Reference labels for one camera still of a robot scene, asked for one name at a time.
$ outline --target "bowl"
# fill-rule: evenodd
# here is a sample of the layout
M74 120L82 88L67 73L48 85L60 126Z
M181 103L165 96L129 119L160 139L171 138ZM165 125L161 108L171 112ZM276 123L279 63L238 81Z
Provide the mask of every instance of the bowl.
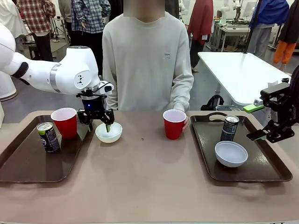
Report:
M110 132L107 132L106 125L101 124L95 129L95 134L98 139L105 143L112 143L121 137L122 126L119 123L113 123L110 127Z
M227 167L239 167L248 159L246 149L232 141L221 141L215 146L218 161Z

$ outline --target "tray handle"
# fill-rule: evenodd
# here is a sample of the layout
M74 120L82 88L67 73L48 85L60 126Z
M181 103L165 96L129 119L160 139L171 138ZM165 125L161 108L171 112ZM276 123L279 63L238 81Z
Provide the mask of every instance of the tray handle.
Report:
M225 114L225 113L213 112L206 116L201 116L200 119L201 119L201 121L204 121L204 122L223 122L224 121L224 120L220 120L220 119L211 120L211 116L214 116L214 115L222 115L223 117L227 116L227 114Z

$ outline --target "black pants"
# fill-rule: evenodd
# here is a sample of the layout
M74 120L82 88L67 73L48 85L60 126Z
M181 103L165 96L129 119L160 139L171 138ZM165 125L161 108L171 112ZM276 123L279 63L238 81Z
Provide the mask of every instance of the black pants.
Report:
M67 29L67 32L69 33L69 37L71 39L71 42L70 42L70 46L72 46L72 41L73 41L73 30L71 28L71 22L65 22L65 26L66 26L66 29Z
M89 47L94 54L97 61L99 75L103 75L103 47L102 39L103 33L90 34L82 31L73 31L74 40L73 46L86 46Z
M199 56L198 52L202 52L204 49L205 44L201 45L199 41L192 40L191 49L190 49L190 60L191 60L191 66L193 68L196 67L196 65L199 62Z
M34 41L38 49L38 53L43 61L53 62L53 55L50 45L50 34L45 36L36 36L33 33Z

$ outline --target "sweatshirt cuff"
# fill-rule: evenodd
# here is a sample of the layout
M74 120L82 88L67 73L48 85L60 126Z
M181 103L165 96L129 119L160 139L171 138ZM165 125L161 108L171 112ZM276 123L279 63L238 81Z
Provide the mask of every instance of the sweatshirt cuff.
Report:
M185 112L185 107L184 107L184 105L181 104L181 103L176 103L176 104L173 106L173 108L176 109L176 110L180 110L180 111Z

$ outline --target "person in blue jacket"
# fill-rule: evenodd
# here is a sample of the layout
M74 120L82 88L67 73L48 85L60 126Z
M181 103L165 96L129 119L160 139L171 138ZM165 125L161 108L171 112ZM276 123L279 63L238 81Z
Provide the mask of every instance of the person in blue jacket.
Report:
M258 12L258 20L254 27L253 34L248 46L248 52L263 59L269 43L272 27L285 23L288 13L289 4L286 0L261 0L260 10ZM253 27L253 18L256 15L254 10L249 27Z

